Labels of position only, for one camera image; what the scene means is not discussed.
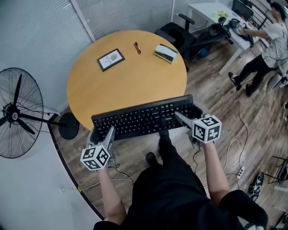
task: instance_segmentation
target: fan base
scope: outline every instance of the fan base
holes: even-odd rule
[[[60,123],[66,124],[68,127],[59,126],[59,133],[61,137],[66,140],[72,140],[75,138],[79,131],[79,121],[75,118],[73,113],[65,113],[60,121]]]

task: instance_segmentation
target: round wooden table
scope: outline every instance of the round wooden table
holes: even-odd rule
[[[134,46],[137,42],[142,53]],[[71,69],[68,103],[77,120],[93,128],[91,116],[184,95],[187,73],[181,55],[170,64],[154,54],[164,38],[145,31],[120,31],[91,44]],[[102,71],[97,59],[114,49],[125,60]]]

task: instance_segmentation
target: fan blade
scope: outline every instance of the fan blade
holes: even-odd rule
[[[16,86],[15,95],[14,95],[14,105],[16,105],[17,100],[18,100],[20,86],[21,86],[21,80],[22,80],[22,74],[20,74],[20,77],[19,77],[19,80],[18,80],[18,83]]]
[[[24,121],[22,121],[21,119],[17,119],[17,122],[19,123],[19,125],[21,125],[21,127],[23,129],[25,129],[27,132],[32,133],[33,135],[35,134],[35,132],[28,126],[25,124]]]
[[[7,116],[2,117],[0,119],[0,126],[2,126],[6,121],[8,121],[11,116],[12,116],[12,114],[8,114]]]

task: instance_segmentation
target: power strip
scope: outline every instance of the power strip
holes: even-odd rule
[[[241,178],[241,176],[242,176],[242,174],[243,174],[244,170],[245,170],[245,167],[244,167],[244,166],[242,166],[242,167],[241,167],[241,169],[240,169],[240,170],[239,170],[239,172],[238,172],[238,175],[237,175],[237,178],[238,178],[238,179],[240,179],[240,178]]]

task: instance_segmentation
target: white t-shirt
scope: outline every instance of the white t-shirt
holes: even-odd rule
[[[263,60],[270,68],[276,68],[283,64],[288,57],[287,27],[285,23],[274,23],[264,29],[271,38],[270,46],[262,54]]]

